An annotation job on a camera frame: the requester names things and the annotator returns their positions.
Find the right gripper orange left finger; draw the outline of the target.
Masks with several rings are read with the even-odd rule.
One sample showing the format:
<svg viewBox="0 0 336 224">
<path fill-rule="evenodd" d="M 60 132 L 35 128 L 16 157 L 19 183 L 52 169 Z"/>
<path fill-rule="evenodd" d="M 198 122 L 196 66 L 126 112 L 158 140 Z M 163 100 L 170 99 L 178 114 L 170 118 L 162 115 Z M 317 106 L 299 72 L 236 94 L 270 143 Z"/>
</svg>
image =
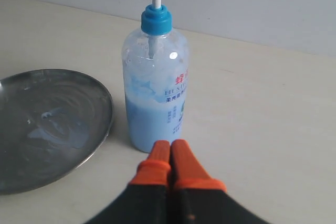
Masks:
<svg viewBox="0 0 336 224">
<path fill-rule="evenodd" d="M 166 223 L 169 160 L 170 143 L 156 141 L 125 190 L 87 223 Z"/>
</svg>

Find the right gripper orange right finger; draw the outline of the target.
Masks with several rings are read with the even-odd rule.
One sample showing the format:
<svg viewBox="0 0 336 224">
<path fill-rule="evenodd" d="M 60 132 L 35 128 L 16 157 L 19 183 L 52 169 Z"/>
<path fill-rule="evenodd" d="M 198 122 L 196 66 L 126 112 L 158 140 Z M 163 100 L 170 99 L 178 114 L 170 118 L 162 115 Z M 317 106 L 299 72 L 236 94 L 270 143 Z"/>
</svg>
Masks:
<svg viewBox="0 0 336 224">
<path fill-rule="evenodd" d="M 267 223 L 228 195 L 224 183 L 209 175 L 186 140 L 172 143 L 171 166 L 168 223 Z"/>
</svg>

